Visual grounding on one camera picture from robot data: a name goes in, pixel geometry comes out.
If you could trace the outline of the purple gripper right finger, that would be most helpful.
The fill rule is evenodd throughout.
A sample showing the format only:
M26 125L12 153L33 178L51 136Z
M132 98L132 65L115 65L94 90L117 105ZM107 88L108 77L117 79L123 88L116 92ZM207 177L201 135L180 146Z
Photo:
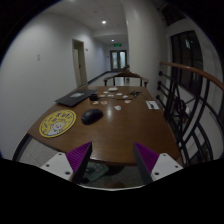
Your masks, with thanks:
M158 154L139 143L133 144L133 154L145 185L182 169L167 153Z

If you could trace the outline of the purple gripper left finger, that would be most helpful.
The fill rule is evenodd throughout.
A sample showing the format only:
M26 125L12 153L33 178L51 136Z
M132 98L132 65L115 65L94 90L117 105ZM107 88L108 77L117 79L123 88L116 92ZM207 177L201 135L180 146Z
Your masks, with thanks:
M84 176L91 153L92 143L88 142L68 153L57 153L41 168L65 180L79 184Z

